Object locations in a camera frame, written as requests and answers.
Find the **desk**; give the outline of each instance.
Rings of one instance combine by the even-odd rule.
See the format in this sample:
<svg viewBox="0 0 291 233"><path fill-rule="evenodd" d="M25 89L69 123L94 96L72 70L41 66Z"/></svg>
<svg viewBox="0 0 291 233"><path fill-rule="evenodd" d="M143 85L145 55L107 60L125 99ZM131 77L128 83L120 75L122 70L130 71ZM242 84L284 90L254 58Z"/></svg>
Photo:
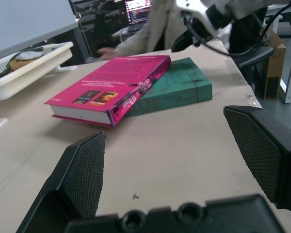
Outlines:
<svg viewBox="0 0 291 233"><path fill-rule="evenodd" d="M268 10L267 10L267 13L266 13L266 16L274 16L278 11L280 11L282 8L284 8L286 5L285 4L277 4L277 5L270 5L268 7ZM290 13L291 12L291 7L288 8L287 10L285 10L283 12L284 13ZM273 31L275 33L277 33L278 31L278 26L279 26L279 20L280 20L280 17L277 17L275 19L275 21L273 22Z"/></svg>
<svg viewBox="0 0 291 233"><path fill-rule="evenodd" d="M219 41L211 42L224 49ZM170 51L153 54L170 54ZM191 57L213 83L213 100L126 118L106 134L104 183L97 215L124 214L261 193L223 115L226 105L257 103L234 62L189 47L172 60ZM45 77L0 101L0 233L15 232L65 148L102 128L52 118L43 103L105 62ZM132 199L136 194L140 199ZM275 210L291 233L291 212Z"/></svg>

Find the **black cable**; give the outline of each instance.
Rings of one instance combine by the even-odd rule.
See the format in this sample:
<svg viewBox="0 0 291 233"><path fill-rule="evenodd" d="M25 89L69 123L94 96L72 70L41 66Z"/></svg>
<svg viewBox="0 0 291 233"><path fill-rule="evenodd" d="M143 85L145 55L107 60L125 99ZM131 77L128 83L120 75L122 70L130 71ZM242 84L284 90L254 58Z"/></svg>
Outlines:
<svg viewBox="0 0 291 233"><path fill-rule="evenodd" d="M283 13L285 10L287 10L288 8L291 7L291 1L289 2L288 5L286 5L284 8L282 8L280 11L278 11L269 21L267 26L265 27L264 31L262 32L261 37L263 38L265 36L265 34L267 33L267 31L269 30L270 26L272 25L272 23L275 21L275 19L281 14Z"/></svg>
<svg viewBox="0 0 291 233"><path fill-rule="evenodd" d="M250 53L251 51L253 51L255 49L255 46L252 46L250 49L248 49L247 51L242 52L242 53L226 53L226 52L220 51L220 50L208 45L207 42L204 41L204 39L199 34L197 34L195 32L194 28L191 26L191 24L189 22L185 22L184 25L187 26L187 28L190 30L192 35L197 40L199 40L204 46L206 46L208 49L210 49L212 51L215 51L215 52L217 52L219 54L222 54L222 55L225 55L225 56L229 56L229 57L240 57L240 56L244 56L244 55Z"/></svg>
<svg viewBox="0 0 291 233"><path fill-rule="evenodd" d="M266 25L264 31L262 32L262 35L257 39L258 42L262 41L262 38L265 36L265 34L267 33L268 29L270 28L270 26L272 25L272 23L274 22L274 20L285 10L287 10L288 8L291 7L291 1L290 3L285 6L284 8L282 8L280 11L278 11L268 22L268 24ZM206 46L208 49L217 52L219 54L225 55L225 56L229 56L229 57L241 57L244 56L248 53L250 53L251 51L253 51L256 46L252 46L251 48L249 48L247 51L242 52L242 53L226 53L223 51L218 50L217 48L214 48L210 45L207 44L207 42L199 35L196 33L196 31L194 30L194 28L191 26L190 22L188 19L186 19L186 17L184 17L184 25L187 26L187 28L189 29L189 31L192 33L192 35L195 37L195 39L199 40L204 46Z"/></svg>
<svg viewBox="0 0 291 233"><path fill-rule="evenodd" d="M33 52L43 52L43 49L44 49L43 47L28 48L28 49L22 50L22 51L18 52L17 54L15 54L13 57L11 57L11 59L6 64L6 67L5 67L4 71L0 72L0 78L2 78L5 75L8 75L10 73L10 71L11 71L10 62L13 61L21 53L23 53L23 52L29 52L29 51L33 51Z"/></svg>

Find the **monitor screen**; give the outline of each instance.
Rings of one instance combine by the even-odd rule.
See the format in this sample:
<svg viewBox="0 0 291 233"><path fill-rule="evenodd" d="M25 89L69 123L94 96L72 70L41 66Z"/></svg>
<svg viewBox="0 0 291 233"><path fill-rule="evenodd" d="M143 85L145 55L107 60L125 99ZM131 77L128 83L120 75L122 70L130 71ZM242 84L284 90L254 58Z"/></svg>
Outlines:
<svg viewBox="0 0 291 233"><path fill-rule="evenodd" d="M146 21L151 7L151 0L125 1L126 11L130 24Z"/></svg>
<svg viewBox="0 0 291 233"><path fill-rule="evenodd" d="M0 1L0 58L74 28L67 0Z"/></svg>

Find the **plastic tray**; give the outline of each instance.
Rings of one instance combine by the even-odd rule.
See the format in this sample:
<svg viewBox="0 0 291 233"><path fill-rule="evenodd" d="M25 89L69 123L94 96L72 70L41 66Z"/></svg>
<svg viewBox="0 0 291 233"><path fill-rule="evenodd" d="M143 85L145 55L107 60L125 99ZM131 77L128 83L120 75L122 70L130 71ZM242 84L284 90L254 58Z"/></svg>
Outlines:
<svg viewBox="0 0 291 233"><path fill-rule="evenodd" d="M47 73L60 72L59 65L72 57L70 51L72 46L72 42L45 45L43 46L44 56L0 78L0 100L10 98ZM0 59L0 72L5 69L14 54Z"/></svg>

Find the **book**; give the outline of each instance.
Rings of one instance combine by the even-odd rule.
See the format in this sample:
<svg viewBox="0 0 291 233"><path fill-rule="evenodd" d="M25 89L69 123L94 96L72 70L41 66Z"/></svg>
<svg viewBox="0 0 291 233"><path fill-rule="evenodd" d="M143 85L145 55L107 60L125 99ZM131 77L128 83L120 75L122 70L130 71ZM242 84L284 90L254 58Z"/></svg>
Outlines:
<svg viewBox="0 0 291 233"><path fill-rule="evenodd" d="M191 58L173 61L169 70L133 105L125 117L212 99L212 84Z"/></svg>
<svg viewBox="0 0 291 233"><path fill-rule="evenodd" d="M115 126L170 64L169 56L115 58L45 104L53 117Z"/></svg>

